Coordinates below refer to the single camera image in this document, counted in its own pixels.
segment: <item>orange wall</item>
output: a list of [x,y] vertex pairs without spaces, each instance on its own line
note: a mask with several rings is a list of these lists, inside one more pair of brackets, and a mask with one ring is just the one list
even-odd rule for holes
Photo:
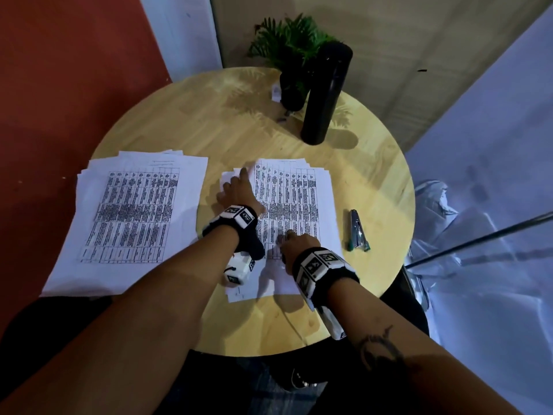
[[168,83],[139,0],[2,0],[0,333],[52,270],[76,174],[125,111]]

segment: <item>round wooden table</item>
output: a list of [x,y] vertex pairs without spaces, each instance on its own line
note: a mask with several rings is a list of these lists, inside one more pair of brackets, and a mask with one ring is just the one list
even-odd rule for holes
[[[305,158],[330,171],[342,241],[349,210],[359,212],[371,250],[344,251],[361,283],[380,296],[403,264],[413,233],[415,196],[405,158],[382,122],[342,92],[326,140],[299,138],[302,113],[277,123],[284,109],[271,101],[279,71],[223,69],[170,84],[128,111],[106,134],[93,158],[120,150],[182,149],[209,163],[197,214],[198,232],[212,218],[221,173],[256,159]],[[292,351],[327,338],[316,312],[300,295],[229,303],[218,286],[202,317],[198,351],[261,356]]]

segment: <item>paper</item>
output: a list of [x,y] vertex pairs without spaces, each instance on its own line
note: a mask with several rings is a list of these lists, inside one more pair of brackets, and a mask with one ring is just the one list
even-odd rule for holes
[[[221,185],[234,172],[225,172]],[[230,302],[274,294],[299,294],[294,279],[285,271],[279,245],[288,230],[308,233],[340,256],[342,248],[336,223],[332,184],[327,170],[309,167],[303,160],[258,160],[250,182],[255,197],[267,212],[259,217],[258,236],[266,258],[255,264],[244,286],[227,287]]]
[[197,239],[207,158],[121,152],[79,174],[76,211],[42,296],[123,293]]

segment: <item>green plant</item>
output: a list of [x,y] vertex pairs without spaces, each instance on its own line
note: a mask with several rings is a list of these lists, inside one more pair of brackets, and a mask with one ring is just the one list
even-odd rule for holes
[[319,30],[312,17],[299,15],[292,20],[265,18],[255,26],[255,39],[249,47],[248,56],[267,59],[269,65],[280,69],[295,81],[307,96],[313,76],[313,63],[321,45],[335,38]]

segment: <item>white wall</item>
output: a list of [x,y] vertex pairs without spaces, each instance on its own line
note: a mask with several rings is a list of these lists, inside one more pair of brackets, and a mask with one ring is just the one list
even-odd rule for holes
[[210,0],[141,0],[173,82],[221,69]]
[[[406,157],[462,211],[441,248],[553,210],[553,7]],[[524,412],[553,413],[553,223],[460,257],[430,289],[442,344]]]

